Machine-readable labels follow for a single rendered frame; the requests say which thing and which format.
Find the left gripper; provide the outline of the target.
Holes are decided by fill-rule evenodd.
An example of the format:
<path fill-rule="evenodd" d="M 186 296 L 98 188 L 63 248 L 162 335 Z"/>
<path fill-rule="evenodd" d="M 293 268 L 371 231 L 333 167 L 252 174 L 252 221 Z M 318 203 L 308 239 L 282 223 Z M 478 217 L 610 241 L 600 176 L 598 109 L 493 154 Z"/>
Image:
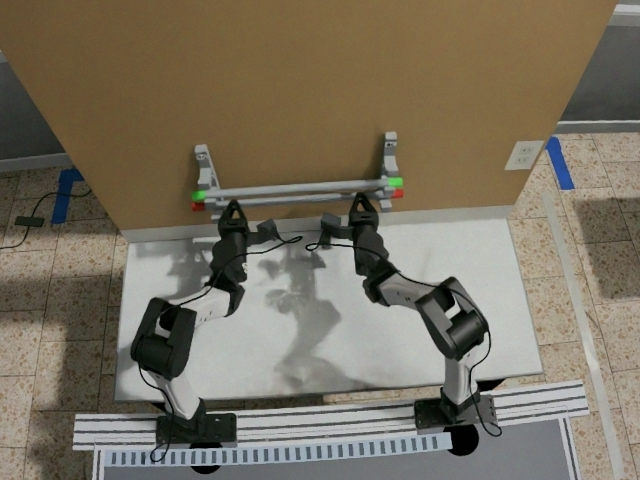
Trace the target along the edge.
<path fill-rule="evenodd" d="M 232 209 L 233 205 L 235 205 L 236 208 Z M 240 218 L 232 219 L 235 211 L 238 212 Z M 251 247 L 251 245 L 260 245 L 272 240 L 272 236 L 277 237 L 277 233 L 272 225 L 271 230 L 269 231 L 263 229 L 258 232 L 250 232 L 247 218 L 244 215 L 237 199 L 230 201 L 227 209 L 220 218 L 218 222 L 218 233 L 221 240 L 233 240 L 237 244 L 241 254 L 247 253 L 247 247 Z"/>

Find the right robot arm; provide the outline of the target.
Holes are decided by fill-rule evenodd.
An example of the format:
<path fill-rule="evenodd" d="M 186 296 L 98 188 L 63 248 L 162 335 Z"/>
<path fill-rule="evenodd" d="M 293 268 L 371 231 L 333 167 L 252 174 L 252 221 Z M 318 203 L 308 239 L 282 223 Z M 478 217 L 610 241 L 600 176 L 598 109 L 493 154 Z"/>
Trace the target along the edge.
<path fill-rule="evenodd" d="M 426 282 L 411 278 L 397 269 L 388 260 L 390 254 L 384 247 L 384 240 L 379 233 L 362 233 L 357 246 L 354 252 L 355 272 L 366 277 L 362 283 L 364 294 L 373 304 L 380 301 L 379 304 L 387 308 L 391 305 L 404 306 L 418 311 L 435 346 L 444 355 L 445 381 L 440 388 L 441 398 L 415 401 L 416 427 L 431 429 L 480 424 L 480 418 L 476 419 L 479 415 L 470 395 L 470 369 L 475 365 L 476 353 L 479 345 L 484 342 L 484 334 L 487 331 L 478 312 L 452 290 L 464 295 L 479 310 L 489 330 L 489 323 L 484 314 L 457 278 L 450 276 L 443 282 Z M 402 276 L 420 283 L 400 277 L 384 258 Z M 444 286 L 450 291 L 421 283 Z M 460 311 L 449 319 L 445 313 L 455 305 L 453 296 L 456 302 L 458 301 Z M 477 386 L 474 376 L 475 368 L 472 369 L 472 394 L 483 423 L 495 422 L 497 416 L 493 395 L 481 395 L 481 389 Z"/>

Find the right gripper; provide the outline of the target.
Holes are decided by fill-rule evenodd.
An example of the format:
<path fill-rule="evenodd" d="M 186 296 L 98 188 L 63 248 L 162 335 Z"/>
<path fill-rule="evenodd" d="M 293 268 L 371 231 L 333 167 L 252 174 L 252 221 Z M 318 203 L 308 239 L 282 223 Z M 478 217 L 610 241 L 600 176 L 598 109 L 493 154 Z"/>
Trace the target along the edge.
<path fill-rule="evenodd" d="M 362 200 L 359 200 L 359 198 L 362 198 Z M 364 211 L 357 210 L 359 203 L 363 206 Z M 377 232 L 378 230 L 378 212 L 363 192 L 357 192 L 348 218 L 348 226 L 337 226 L 325 222 L 321 242 L 330 244 L 331 238 L 334 237 L 337 239 L 349 239 L 349 241 L 353 241 L 353 246 L 357 246 L 358 238 L 362 233 L 366 231 Z"/>

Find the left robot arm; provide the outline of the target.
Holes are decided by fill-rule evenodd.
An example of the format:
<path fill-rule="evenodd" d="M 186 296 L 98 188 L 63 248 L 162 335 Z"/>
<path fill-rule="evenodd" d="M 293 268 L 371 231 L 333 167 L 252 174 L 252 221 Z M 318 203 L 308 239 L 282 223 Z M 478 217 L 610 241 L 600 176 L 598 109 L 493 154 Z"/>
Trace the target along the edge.
<path fill-rule="evenodd" d="M 246 291 L 239 283 L 247 280 L 247 258 L 240 256 L 235 259 L 240 254 L 233 240 L 222 239 L 216 242 L 212 248 L 213 259 L 210 263 L 214 277 L 210 276 L 209 283 L 205 281 L 200 292 L 179 300 L 152 298 L 132 342 L 131 359 L 141 362 L 141 370 L 154 379 L 173 407 L 174 423 L 171 437 L 177 438 L 170 439 L 170 444 L 223 443 L 237 440 L 236 414 L 207 414 L 206 420 L 205 402 L 193 392 L 184 369 L 189 359 L 194 328 L 214 318 L 227 318 L 240 306 Z M 220 271 L 222 273 L 210 289 Z M 200 296 L 208 289 L 210 291 L 202 297 L 181 304 Z M 169 309 L 159 319 L 159 326 L 171 331 L 169 338 L 155 333 L 157 320 L 146 335 L 152 321 L 174 305 L 175 308 Z M 146 340 L 142 342 L 145 335 Z M 215 437 L 216 435 L 221 437 Z"/>

